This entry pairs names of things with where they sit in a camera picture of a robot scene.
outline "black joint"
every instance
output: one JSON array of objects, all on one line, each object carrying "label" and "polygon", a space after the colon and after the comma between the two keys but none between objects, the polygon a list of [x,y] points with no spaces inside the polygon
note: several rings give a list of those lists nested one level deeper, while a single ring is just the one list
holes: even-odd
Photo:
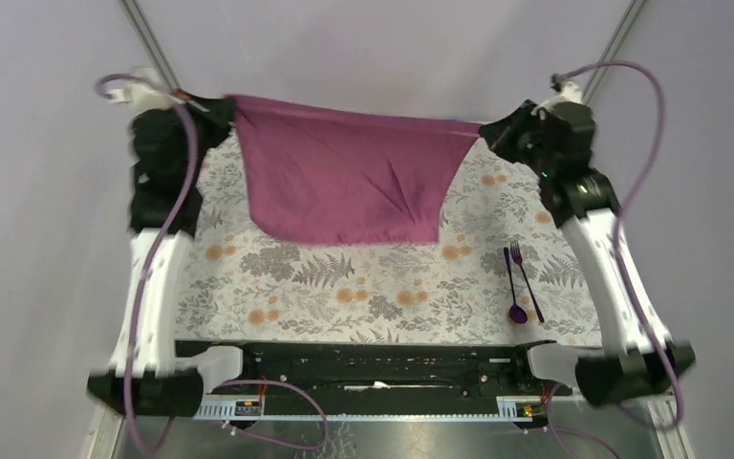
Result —
[{"label": "black joint", "polygon": [[528,351],[536,346],[541,346],[543,344],[552,344],[556,342],[553,339],[543,339],[541,341],[533,341],[533,342],[526,342],[524,344],[519,344],[514,346],[514,358],[510,360],[512,369],[512,374],[510,375],[510,381],[512,383],[516,383],[520,389],[528,390],[538,384],[541,384],[542,381],[533,376],[532,371],[530,371],[530,362],[528,360]]},{"label": "black joint", "polygon": [[564,88],[564,84],[567,82],[567,78],[561,74],[552,74],[550,76],[550,87],[556,93],[560,93],[561,89]]},{"label": "black joint", "polygon": [[[143,182],[139,164],[134,166],[134,188],[136,192],[129,208],[131,214],[130,228],[139,234],[142,230],[157,229],[164,225],[167,215],[173,209],[180,189],[164,191],[155,184]],[[204,197],[197,187],[193,186],[187,193],[182,208],[170,225],[168,234],[184,231],[192,237],[198,227],[198,217]]]},{"label": "black joint", "polygon": [[511,163],[529,163],[529,156],[520,151],[521,137],[539,128],[539,119],[531,115],[536,108],[532,100],[525,100],[515,112],[501,120],[480,126],[480,136],[488,149]]},{"label": "black joint", "polygon": [[139,161],[133,168],[135,190],[130,205],[130,228],[136,233],[161,228],[189,181],[189,192],[168,233],[184,231],[195,236],[201,204],[195,187],[206,151],[221,144],[229,135],[235,102],[231,98],[196,98],[179,93],[196,128],[198,162],[191,177],[187,175],[187,140],[182,121],[173,109],[147,110],[131,124],[132,147]]},{"label": "black joint", "polygon": [[557,228],[573,217],[586,218],[592,210],[608,208],[615,214],[620,212],[612,183],[595,169],[563,179],[542,178],[539,188],[542,204]]},{"label": "black joint", "polygon": [[[696,361],[694,350],[688,343],[668,343],[665,355],[677,377]],[[575,378],[584,398],[592,406],[659,395],[671,386],[657,352],[630,352],[620,357],[582,357],[575,366]]]},{"label": "black joint", "polygon": [[544,120],[545,148],[561,167],[562,174],[588,167],[592,160],[595,135],[593,111],[587,105],[559,102],[552,106]]},{"label": "black joint", "polygon": [[[117,414],[127,416],[122,377],[115,370],[89,376],[88,392],[103,401]],[[156,378],[146,371],[131,380],[131,398],[137,416],[191,418],[201,407],[204,380],[196,368],[177,370],[173,375]]]}]

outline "white wall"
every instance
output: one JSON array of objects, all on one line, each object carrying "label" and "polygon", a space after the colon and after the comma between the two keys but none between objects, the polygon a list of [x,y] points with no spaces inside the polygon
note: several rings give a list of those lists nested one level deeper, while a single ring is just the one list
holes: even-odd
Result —
[{"label": "white wall", "polygon": [[629,0],[140,0],[184,88],[497,120],[603,53]]},{"label": "white wall", "polygon": [[131,114],[92,84],[146,62],[117,2],[0,2],[0,459],[85,438],[129,270]]},{"label": "white wall", "polygon": [[[627,232],[655,307],[698,366],[684,380],[698,459],[734,457],[734,1],[651,2],[623,58],[654,71],[668,131]],[[655,105],[617,70],[594,104],[596,155],[621,192],[645,160]]]}]

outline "pink towel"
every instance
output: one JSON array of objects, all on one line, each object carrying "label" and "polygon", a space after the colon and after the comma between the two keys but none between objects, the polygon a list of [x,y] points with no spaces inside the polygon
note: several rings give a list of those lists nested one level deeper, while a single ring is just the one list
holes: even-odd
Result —
[{"label": "pink towel", "polygon": [[233,97],[261,230],[312,244],[437,242],[443,198],[479,124]]}]

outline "table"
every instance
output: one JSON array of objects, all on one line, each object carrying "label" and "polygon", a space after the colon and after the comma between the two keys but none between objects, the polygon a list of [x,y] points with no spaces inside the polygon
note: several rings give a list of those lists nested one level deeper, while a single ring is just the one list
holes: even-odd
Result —
[{"label": "table", "polygon": [[[234,133],[203,168],[205,201],[180,288],[177,339],[600,345],[586,282],[539,201],[535,175],[497,158],[483,140],[448,190],[436,245],[282,243],[248,216]],[[507,318],[503,247],[511,240],[522,247],[544,324],[516,266],[517,299],[530,321]]]}]

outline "purple spoon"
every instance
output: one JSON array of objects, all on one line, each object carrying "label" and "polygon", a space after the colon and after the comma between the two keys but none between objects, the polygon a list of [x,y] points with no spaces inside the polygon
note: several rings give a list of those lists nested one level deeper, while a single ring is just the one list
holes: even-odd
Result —
[{"label": "purple spoon", "polygon": [[505,264],[507,265],[507,278],[510,280],[510,294],[513,295],[513,305],[507,311],[507,316],[516,323],[526,323],[528,321],[528,313],[516,304],[516,291],[513,290],[513,274],[510,272],[510,251],[505,247]]}]

